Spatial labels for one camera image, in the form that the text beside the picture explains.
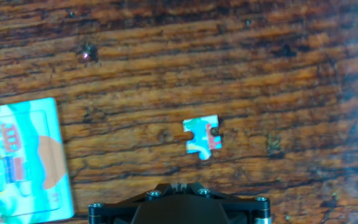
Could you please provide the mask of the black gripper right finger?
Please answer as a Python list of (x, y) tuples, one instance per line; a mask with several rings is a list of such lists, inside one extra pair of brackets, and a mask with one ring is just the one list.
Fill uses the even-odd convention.
[(200, 183), (179, 184), (180, 218), (185, 223), (271, 224), (270, 200), (267, 197), (239, 198), (208, 189)]

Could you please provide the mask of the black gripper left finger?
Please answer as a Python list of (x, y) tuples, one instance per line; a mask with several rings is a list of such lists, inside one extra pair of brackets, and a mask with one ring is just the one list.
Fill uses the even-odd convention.
[(88, 206), (88, 223), (109, 223), (118, 216), (133, 216), (144, 202), (172, 195), (179, 184), (158, 184), (154, 189), (143, 192), (119, 203), (92, 203)]

